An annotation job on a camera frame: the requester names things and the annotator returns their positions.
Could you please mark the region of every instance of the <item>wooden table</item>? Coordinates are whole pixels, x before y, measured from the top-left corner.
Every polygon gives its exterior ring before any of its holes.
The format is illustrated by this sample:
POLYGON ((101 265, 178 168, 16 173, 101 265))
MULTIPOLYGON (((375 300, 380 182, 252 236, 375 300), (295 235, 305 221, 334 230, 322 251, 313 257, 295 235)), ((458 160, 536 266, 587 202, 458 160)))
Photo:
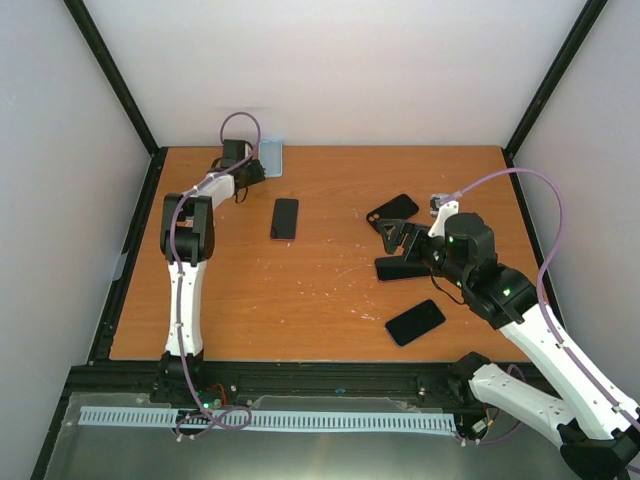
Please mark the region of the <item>wooden table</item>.
MULTIPOLYGON (((219 148, 171 148, 158 185, 112 359, 158 359, 169 324, 169 274, 160 253, 162 200, 197 183, 219 148)), ((432 223, 432 193, 453 192, 504 168, 498 147, 287 147, 284 175, 215 212, 216 247, 202 287, 205 358, 232 361, 455 361, 475 350, 526 357, 500 333, 437 292, 428 278, 380 283, 382 241, 365 215, 400 193, 432 223), (269 238, 276 198, 300 200, 297 238, 269 238), (384 324, 432 298, 444 325, 404 348, 384 324)), ((495 231, 499 258, 531 280, 536 262, 511 182, 492 180, 461 199, 495 231)), ((445 288, 459 295, 451 285, 445 288)))

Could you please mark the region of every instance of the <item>black metal frame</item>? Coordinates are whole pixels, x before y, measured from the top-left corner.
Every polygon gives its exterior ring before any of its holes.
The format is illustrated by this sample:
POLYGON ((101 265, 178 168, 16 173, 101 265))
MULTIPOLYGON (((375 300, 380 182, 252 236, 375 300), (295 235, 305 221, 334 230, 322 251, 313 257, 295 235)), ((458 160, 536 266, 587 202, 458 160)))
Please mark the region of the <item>black metal frame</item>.
MULTIPOLYGON (((123 253, 126 253, 127 257, 122 275, 119 279, 114 280, 109 290, 87 365, 73 367, 69 373, 31 477, 32 480, 44 478, 69 396, 73 392, 153 393, 157 390, 157 362, 112 361, 109 360, 109 351, 133 275, 168 149, 166 147, 159 148, 153 139, 153 135, 109 54, 84 2, 82 0, 64 0, 64 2, 138 132, 141 141, 147 148, 151 161, 123 246, 123 253)), ((606 3, 607 0, 587 0, 531 104, 503 150, 507 167, 513 166, 513 159, 518 149, 606 3)), ((543 254, 522 187, 516 176, 511 176, 511 181, 536 260, 540 265, 543 261, 543 254)), ((556 295, 548 278, 545 278, 545 286, 550 304, 560 318, 556 295)), ((346 396, 389 397, 414 403, 421 407, 442 408, 444 411, 454 413, 457 418, 462 415, 473 416, 478 412, 481 413, 481 405, 461 407, 455 404, 447 394, 444 382, 447 368, 450 365, 449 363, 204 362, 203 369, 205 378, 212 381, 214 379, 221 380, 225 385, 236 386, 235 392, 231 395, 231 400, 236 403, 245 403, 249 399, 255 399, 262 395, 336 396, 340 392, 346 396), (424 387, 424 392, 420 392, 421 387, 424 387)), ((530 363, 519 366, 527 376, 529 383, 543 391, 554 393, 534 366, 530 363)))

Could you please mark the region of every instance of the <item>white wall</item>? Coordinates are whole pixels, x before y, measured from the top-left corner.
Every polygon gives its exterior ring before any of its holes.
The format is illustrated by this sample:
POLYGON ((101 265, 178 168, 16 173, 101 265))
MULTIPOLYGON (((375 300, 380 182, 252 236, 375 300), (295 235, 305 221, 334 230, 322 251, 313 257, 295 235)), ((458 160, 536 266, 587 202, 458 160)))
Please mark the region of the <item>white wall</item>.
POLYGON ((148 156, 62 1, 0 2, 0 470, 82 364, 148 156))
POLYGON ((584 0, 86 4, 160 144, 504 145, 584 0))
MULTIPOLYGON (((570 333, 640 400, 640 2, 609 2, 515 158, 552 175, 568 235, 552 266, 570 333)), ((558 214, 535 180, 525 194, 543 246, 558 214)))

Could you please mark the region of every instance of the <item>black smartphone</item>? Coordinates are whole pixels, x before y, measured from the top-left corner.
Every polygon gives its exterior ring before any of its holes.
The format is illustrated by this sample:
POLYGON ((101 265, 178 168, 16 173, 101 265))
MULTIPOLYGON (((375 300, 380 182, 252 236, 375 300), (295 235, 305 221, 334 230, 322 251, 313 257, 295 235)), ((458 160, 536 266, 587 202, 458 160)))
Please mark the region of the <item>black smartphone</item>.
POLYGON ((378 220, 381 218, 400 218, 402 220, 407 220, 418 213, 418 210, 420 210, 418 204, 411 200, 409 195, 403 193, 398 195, 396 198, 389 200, 384 205, 379 206, 375 210, 370 211, 367 214, 367 222, 369 222, 369 225, 371 225, 371 228, 373 228, 376 233, 379 233, 378 220))
POLYGON ((378 280, 391 282, 409 278, 428 277, 431 269, 424 263, 408 263, 402 256, 380 257, 374 260, 378 280))
POLYGON ((273 240, 293 240, 296 238, 298 203, 295 198, 276 199, 271 219, 271 238, 273 240))
POLYGON ((445 321, 444 314, 433 300, 427 300, 398 315, 385 324, 385 328, 399 347, 413 342, 445 321))

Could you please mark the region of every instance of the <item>brown tabletop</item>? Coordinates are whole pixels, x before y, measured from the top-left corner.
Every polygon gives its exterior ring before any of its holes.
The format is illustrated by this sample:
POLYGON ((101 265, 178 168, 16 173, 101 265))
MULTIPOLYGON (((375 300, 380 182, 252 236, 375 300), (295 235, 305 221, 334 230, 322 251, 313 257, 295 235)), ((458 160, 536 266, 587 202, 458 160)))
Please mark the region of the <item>brown tabletop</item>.
MULTIPOLYGON (((169 273, 160 252, 165 194, 197 183, 219 148, 171 148, 111 350, 112 359, 158 359, 169 325, 169 273)), ((495 361, 525 355, 500 333, 436 291, 428 278, 380 283, 382 241, 365 215, 400 193, 432 223, 432 193, 456 191, 504 168, 498 147, 286 147, 284 175, 250 187, 246 201, 214 214, 216 246, 202 286, 205 358, 232 361, 455 361, 474 350, 495 361), (276 198, 300 201, 297 237, 269 238, 276 198), (444 325, 404 348, 384 324, 428 299, 444 325)), ((537 272, 507 176, 460 200, 494 231, 500 261, 537 272)), ((460 292, 446 282, 454 295, 460 292)))

